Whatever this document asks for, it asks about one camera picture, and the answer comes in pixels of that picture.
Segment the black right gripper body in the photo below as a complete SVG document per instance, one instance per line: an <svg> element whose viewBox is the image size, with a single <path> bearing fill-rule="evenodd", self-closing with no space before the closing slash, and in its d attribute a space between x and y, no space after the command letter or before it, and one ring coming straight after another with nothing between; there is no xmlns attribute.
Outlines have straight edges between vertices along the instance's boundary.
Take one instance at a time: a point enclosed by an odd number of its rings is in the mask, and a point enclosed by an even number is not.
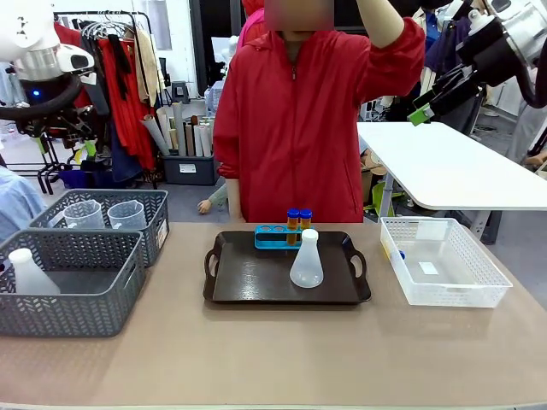
<svg viewBox="0 0 547 410"><path fill-rule="evenodd" d="M498 19L487 22L456 47L466 79L476 84L500 85L520 71L520 58L508 43Z"/></svg>

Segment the translucent conical flask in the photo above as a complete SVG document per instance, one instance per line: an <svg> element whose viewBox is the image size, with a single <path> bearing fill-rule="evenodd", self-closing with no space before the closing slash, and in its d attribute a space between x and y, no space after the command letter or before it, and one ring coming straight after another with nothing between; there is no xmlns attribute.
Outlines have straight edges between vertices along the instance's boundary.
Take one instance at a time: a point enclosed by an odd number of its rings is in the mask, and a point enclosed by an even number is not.
<svg viewBox="0 0 547 410"><path fill-rule="evenodd" d="M53 296L60 289L53 280L36 264L28 248L16 249L9 253L9 262L15 272L15 288L18 294Z"/></svg>
<svg viewBox="0 0 547 410"><path fill-rule="evenodd" d="M319 233L315 229L303 230L301 245L290 270L290 279L294 285L312 289L323 282L324 272L321 265L317 243Z"/></svg>

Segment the red dress on hanger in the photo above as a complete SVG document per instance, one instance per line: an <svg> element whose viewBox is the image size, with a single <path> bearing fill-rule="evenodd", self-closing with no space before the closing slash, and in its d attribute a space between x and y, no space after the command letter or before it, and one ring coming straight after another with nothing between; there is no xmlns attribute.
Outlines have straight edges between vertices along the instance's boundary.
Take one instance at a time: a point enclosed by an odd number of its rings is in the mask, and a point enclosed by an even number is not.
<svg viewBox="0 0 547 410"><path fill-rule="evenodd" d="M140 166L146 171L156 168L156 155L152 137L142 123L153 109L141 102L138 94L136 67L134 61L134 42L121 40L121 45L131 66L131 72L125 75L128 87L126 101L121 99L115 76L115 60L108 38L98 40L103 58L103 72L109 94L109 105L113 115L116 131L126 152L138 159Z"/></svg>

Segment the white table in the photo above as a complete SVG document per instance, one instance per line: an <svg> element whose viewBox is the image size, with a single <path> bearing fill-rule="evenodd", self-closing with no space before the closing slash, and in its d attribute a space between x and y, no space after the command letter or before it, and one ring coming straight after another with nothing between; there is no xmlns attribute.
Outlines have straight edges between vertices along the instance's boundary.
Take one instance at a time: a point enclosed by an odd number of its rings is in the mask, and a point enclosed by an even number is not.
<svg viewBox="0 0 547 410"><path fill-rule="evenodd" d="M547 211L547 180L443 123L360 122L357 130L386 170L382 217L394 184L423 208L476 212L476 237L493 211Z"/></svg>

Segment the light blue shirt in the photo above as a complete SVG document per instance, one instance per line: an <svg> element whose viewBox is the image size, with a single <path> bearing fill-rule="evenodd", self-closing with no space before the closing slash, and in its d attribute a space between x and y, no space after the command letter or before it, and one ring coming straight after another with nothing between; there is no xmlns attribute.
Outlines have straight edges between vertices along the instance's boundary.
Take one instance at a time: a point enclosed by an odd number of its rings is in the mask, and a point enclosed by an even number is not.
<svg viewBox="0 0 547 410"><path fill-rule="evenodd" d="M26 229L47 206L32 183L0 166L0 243Z"/></svg>

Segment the cardboard box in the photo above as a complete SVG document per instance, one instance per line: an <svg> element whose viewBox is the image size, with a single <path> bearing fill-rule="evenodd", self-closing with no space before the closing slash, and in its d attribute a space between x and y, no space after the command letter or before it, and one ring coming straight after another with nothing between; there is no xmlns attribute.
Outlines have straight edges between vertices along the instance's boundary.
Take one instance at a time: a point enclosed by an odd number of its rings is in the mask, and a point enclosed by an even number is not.
<svg viewBox="0 0 547 410"><path fill-rule="evenodd" d="M363 151L361 163L363 204L367 206L373 203L373 187L383 180L387 170L379 163L379 160L373 158L370 149Z"/></svg>

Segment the lime green chair part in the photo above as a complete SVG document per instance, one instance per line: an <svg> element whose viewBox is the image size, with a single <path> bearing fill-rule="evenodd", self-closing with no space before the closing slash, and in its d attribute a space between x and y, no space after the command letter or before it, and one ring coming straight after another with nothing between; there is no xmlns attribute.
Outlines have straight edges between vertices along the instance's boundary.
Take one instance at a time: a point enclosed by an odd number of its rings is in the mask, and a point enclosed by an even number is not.
<svg viewBox="0 0 547 410"><path fill-rule="evenodd" d="M384 188L385 188L385 182L379 182L372 188L372 205L377 215L380 215ZM392 200L399 200L401 198L404 198L403 192L393 191L391 193Z"/></svg>

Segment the gray plastic basket with label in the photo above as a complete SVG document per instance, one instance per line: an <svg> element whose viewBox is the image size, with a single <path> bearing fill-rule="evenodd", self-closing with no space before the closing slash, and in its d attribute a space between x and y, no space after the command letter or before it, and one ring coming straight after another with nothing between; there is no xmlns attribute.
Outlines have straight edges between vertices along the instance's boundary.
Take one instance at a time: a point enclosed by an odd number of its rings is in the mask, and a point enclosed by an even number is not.
<svg viewBox="0 0 547 410"><path fill-rule="evenodd" d="M30 223L31 228L66 229L63 211L78 202L95 201L102 206L100 215L104 230L111 230L108 211L115 205L135 200L144 205L146 226L143 233L142 253L146 268L152 267L160 255L169 233L168 193L165 190L97 190L73 189L65 192Z"/></svg>

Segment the black clothes rack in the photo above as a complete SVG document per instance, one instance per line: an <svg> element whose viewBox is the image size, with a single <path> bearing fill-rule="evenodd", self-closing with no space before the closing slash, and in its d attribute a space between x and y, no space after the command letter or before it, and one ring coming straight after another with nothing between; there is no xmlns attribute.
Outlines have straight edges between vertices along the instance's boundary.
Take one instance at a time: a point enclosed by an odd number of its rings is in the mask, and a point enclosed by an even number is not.
<svg viewBox="0 0 547 410"><path fill-rule="evenodd" d="M66 28L70 28L79 31L80 36L86 36L92 40L95 40L98 45L98 40L107 38L109 34L116 35L121 40L136 40L136 31L138 28L144 30L149 36L153 37L150 26L150 19L144 12L139 11L125 11L125 10L81 10L72 11L70 16L74 18L74 27L68 27L61 22L63 17L67 16L65 11L56 11L54 13L55 22L58 22ZM156 100L156 105L151 107L153 109L153 115L156 117L156 110L163 103L162 94ZM113 115L110 109L109 116L101 116L97 114L95 106L91 102L91 106L97 116L97 143L100 147L109 146L111 152L111 136L110 136L110 123L114 123ZM159 149L153 141L153 148L156 155L156 168L152 171L146 171L143 169L142 174L136 179L142 179L144 182L157 185L157 180L161 177L162 172L158 164Z"/></svg>

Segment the dark gray storage box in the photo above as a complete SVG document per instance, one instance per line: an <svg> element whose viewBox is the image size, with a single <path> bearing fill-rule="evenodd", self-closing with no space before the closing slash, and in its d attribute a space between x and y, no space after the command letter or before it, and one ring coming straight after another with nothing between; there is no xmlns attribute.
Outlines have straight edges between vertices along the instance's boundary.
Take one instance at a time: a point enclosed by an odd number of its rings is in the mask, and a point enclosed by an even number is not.
<svg viewBox="0 0 547 410"><path fill-rule="evenodd" d="M218 164L213 156L163 156L166 182L171 185L212 186L217 183Z"/></svg>

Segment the mannequin arm green sleeve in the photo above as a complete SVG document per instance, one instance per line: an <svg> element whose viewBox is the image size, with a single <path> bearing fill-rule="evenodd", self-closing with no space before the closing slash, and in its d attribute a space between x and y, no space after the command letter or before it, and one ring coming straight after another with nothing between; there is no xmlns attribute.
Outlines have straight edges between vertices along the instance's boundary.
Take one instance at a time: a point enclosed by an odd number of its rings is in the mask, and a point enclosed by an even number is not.
<svg viewBox="0 0 547 410"><path fill-rule="evenodd" d="M227 186L223 184L219 189L213 192L207 199L200 201L197 205L197 211L200 214L208 214L213 207L222 207L227 203Z"/></svg>

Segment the person in red jacket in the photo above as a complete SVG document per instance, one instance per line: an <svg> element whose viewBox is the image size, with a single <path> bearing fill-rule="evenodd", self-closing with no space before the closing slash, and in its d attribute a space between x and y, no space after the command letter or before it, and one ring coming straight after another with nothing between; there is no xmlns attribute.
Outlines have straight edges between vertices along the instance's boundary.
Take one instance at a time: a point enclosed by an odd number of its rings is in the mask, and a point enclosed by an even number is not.
<svg viewBox="0 0 547 410"><path fill-rule="evenodd" d="M332 0L265 0L267 32L232 58L215 116L219 173L237 179L249 223L283 223L307 208L315 223L360 223L361 106L408 95L425 60L425 33L375 47L337 31Z"/></svg>

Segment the large gray plastic basket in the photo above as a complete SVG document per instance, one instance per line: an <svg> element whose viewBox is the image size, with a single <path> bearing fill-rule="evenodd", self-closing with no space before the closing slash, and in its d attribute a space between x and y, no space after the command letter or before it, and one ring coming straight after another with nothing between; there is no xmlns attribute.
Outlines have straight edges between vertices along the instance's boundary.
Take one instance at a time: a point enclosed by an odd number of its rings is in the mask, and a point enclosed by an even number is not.
<svg viewBox="0 0 547 410"><path fill-rule="evenodd" d="M145 281L140 231L26 229L0 244L0 337L113 337ZM29 249L57 295L20 291L8 260Z"/></svg>

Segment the white plastic basket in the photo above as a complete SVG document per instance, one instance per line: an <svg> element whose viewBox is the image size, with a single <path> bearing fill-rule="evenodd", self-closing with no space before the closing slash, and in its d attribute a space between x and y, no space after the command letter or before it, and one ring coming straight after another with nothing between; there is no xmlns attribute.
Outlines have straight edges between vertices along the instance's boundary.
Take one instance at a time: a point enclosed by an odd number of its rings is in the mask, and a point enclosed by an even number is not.
<svg viewBox="0 0 547 410"><path fill-rule="evenodd" d="M443 241L416 240L418 222L449 223ZM380 242L392 240L406 254L404 261L390 261L401 289L412 306L495 308L512 283L474 236L451 218L382 217ZM438 275L425 275L419 262L431 262Z"/></svg>

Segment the blue test tube rack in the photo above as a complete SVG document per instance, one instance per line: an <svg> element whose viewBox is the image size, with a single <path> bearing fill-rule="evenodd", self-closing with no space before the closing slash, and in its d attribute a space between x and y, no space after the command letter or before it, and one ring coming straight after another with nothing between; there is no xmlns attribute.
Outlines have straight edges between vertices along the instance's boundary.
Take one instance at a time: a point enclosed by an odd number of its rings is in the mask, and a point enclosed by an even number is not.
<svg viewBox="0 0 547 410"><path fill-rule="evenodd" d="M289 229L286 225L259 225L254 230L254 244L261 250L298 250L302 245L302 237L317 240L319 233L309 228L309 233L304 230Z"/></svg>

